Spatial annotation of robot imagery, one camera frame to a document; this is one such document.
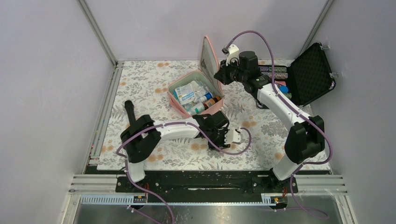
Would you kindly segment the brown syrup bottle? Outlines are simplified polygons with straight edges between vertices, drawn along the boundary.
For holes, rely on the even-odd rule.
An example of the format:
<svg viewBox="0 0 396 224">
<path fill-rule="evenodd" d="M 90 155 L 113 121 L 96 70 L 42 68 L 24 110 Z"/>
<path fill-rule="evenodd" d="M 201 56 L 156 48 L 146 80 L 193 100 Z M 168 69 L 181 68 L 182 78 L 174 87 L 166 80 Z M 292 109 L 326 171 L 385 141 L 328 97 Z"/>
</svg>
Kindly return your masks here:
<svg viewBox="0 0 396 224">
<path fill-rule="evenodd" d="M 220 100 L 221 100 L 220 96 L 213 97 L 203 103 L 204 108 L 207 110 L 208 108 L 212 107 L 217 102 L 219 102 Z"/>
</svg>

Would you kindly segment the pink medicine kit case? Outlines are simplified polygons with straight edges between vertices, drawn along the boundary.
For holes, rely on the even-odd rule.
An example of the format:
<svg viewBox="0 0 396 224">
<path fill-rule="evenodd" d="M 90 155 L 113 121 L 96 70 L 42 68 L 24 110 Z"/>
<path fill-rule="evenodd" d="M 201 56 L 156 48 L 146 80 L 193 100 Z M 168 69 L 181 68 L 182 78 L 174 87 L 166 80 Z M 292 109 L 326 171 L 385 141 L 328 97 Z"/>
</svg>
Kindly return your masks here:
<svg viewBox="0 0 396 224">
<path fill-rule="evenodd" d="M 221 83 L 214 78 L 219 61 L 208 36 L 204 36 L 198 70 L 189 72 L 168 86 L 171 107 L 184 118 L 214 114 L 224 105 Z"/>
</svg>

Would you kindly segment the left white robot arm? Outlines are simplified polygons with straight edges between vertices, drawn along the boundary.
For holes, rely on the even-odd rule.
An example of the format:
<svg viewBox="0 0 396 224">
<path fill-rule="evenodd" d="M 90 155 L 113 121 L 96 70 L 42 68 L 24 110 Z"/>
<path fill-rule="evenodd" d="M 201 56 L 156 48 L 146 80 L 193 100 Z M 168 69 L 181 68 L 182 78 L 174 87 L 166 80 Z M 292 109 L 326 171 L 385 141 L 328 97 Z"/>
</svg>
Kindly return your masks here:
<svg viewBox="0 0 396 224">
<path fill-rule="evenodd" d="M 224 104 L 224 94 L 221 82 L 214 77 L 215 73 L 215 70 L 199 69 L 181 76 L 169 85 L 167 94 L 170 104 L 184 117 L 183 120 L 155 122 L 145 114 L 136 121 L 131 121 L 130 127 L 122 132 L 121 148 L 127 153 L 124 156 L 128 176 L 127 186 L 132 191 L 138 192 L 144 188 L 144 162 L 161 141 L 204 138 L 207 139 L 210 149 L 223 151 L 230 147 L 231 142 L 226 140 L 228 132 L 226 124 L 229 121 L 220 111 Z M 220 99 L 208 109 L 192 116 L 178 102 L 174 91 L 177 87 L 195 80 L 206 84 L 210 91 L 219 95 Z"/>
</svg>

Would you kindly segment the small blue label bottle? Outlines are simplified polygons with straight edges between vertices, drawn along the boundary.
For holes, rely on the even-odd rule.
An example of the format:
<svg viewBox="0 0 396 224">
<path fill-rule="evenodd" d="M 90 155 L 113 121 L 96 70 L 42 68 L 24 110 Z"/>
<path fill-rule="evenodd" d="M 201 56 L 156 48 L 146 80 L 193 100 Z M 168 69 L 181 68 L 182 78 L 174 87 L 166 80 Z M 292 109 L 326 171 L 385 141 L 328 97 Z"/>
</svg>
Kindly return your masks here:
<svg viewBox="0 0 396 224">
<path fill-rule="evenodd" d="M 201 96 L 200 98 L 198 98 L 198 103 L 204 103 L 207 100 L 211 99 L 213 96 L 210 92 L 208 92 L 207 94 Z"/>
</svg>

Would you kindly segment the white sachets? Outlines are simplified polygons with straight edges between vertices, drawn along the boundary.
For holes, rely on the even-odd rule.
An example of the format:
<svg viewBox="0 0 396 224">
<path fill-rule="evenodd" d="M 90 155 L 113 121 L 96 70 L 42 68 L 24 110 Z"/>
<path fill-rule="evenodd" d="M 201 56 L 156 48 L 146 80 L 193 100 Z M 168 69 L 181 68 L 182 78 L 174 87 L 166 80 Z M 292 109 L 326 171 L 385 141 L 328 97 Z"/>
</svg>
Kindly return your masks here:
<svg viewBox="0 0 396 224">
<path fill-rule="evenodd" d="M 193 80 L 190 84 L 191 84 L 191 88 L 196 96 L 201 97 L 201 96 L 207 94 L 208 92 L 211 92 L 209 87 L 199 80 Z"/>
</svg>

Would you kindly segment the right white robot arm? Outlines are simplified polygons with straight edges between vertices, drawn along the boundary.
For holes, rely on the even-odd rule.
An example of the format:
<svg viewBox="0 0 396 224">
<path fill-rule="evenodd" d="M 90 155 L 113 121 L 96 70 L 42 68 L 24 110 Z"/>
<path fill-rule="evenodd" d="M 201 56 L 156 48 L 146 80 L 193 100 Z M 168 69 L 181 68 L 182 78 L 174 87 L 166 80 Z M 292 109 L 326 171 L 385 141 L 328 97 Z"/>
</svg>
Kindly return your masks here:
<svg viewBox="0 0 396 224">
<path fill-rule="evenodd" d="M 255 52 L 224 49 L 223 53 L 227 58 L 221 61 L 214 77 L 224 85 L 242 83 L 245 91 L 267 106 L 289 131 L 286 155 L 272 168 L 268 179 L 269 189 L 280 192 L 303 162 L 324 150 L 324 121 L 301 111 L 285 97 L 270 77 L 262 74 Z"/>
</svg>

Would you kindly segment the white plastic bottle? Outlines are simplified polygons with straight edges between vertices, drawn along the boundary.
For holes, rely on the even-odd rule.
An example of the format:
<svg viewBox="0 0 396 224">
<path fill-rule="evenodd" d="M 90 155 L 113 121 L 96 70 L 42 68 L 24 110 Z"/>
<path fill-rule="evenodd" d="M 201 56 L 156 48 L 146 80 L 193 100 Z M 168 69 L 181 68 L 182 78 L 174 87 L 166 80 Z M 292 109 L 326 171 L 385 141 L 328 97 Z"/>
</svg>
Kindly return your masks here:
<svg viewBox="0 0 396 224">
<path fill-rule="evenodd" d="M 207 106 L 204 103 L 198 103 L 196 105 L 194 105 L 193 107 L 191 107 L 188 111 L 188 113 L 191 116 L 200 114 L 201 112 L 205 111 L 207 109 Z"/>
</svg>

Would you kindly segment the white blue gauze packet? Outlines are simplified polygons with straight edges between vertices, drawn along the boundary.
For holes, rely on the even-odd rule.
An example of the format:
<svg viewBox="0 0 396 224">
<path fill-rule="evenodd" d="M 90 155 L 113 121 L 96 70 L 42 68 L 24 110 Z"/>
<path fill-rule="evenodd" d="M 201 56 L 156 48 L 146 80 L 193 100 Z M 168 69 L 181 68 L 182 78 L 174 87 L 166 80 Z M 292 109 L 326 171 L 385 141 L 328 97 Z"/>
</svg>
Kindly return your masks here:
<svg viewBox="0 0 396 224">
<path fill-rule="evenodd" d="M 196 99 L 196 94 L 191 84 L 177 87 L 173 94 L 180 105 L 189 104 Z"/>
</svg>

